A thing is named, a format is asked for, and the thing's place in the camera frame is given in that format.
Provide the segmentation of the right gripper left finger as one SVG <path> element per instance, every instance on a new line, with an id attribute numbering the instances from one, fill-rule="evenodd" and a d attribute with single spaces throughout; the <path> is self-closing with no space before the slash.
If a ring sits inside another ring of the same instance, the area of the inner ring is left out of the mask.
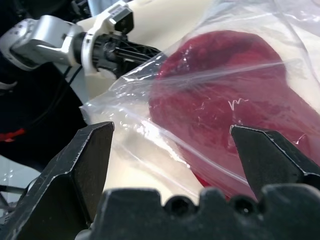
<path id="1" fill-rule="evenodd" d="M 113 122 L 80 129 L 38 176 L 0 240 L 75 240 L 94 221 L 105 186 Z"/>

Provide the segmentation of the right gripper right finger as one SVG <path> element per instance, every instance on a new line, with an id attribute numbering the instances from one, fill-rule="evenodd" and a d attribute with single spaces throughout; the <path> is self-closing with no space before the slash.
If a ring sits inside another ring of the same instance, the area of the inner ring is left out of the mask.
<path id="1" fill-rule="evenodd" d="M 232 125 L 230 134 L 258 200 L 266 185 L 306 184 L 320 190 L 320 166 L 279 132 Z"/>

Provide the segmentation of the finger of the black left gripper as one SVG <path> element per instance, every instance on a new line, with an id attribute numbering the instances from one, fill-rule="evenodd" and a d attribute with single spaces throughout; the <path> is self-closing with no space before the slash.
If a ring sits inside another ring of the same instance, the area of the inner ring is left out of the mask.
<path id="1" fill-rule="evenodd" d="M 128 53 L 126 56 L 126 61 L 138 65 L 147 62 L 161 53 L 159 49 L 143 44 L 128 41 L 127 45 L 128 46 L 126 47 L 126 50 Z"/>

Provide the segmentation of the clear plastic bag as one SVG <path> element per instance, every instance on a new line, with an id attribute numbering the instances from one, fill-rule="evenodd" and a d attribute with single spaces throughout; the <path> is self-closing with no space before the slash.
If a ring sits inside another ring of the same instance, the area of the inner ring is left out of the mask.
<path id="1" fill-rule="evenodd" d="M 154 0 L 131 3 L 133 41 L 161 53 L 95 90 L 81 111 L 114 123 L 106 189 L 151 187 L 192 199 L 204 188 L 183 158 L 181 139 L 155 124 L 149 99 L 164 61 L 188 40 L 214 31 L 263 38 L 280 56 L 287 85 L 320 115 L 320 0 Z"/>

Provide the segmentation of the red cap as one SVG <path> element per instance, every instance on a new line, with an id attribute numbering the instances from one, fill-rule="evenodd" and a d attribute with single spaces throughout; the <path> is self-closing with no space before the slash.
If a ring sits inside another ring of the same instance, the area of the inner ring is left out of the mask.
<path id="1" fill-rule="evenodd" d="M 231 125 L 281 133 L 320 165 L 320 114 L 287 84 L 279 54 L 259 35 L 232 30 L 191 38 L 162 64 L 149 95 L 159 127 L 205 187 L 252 196 Z"/>

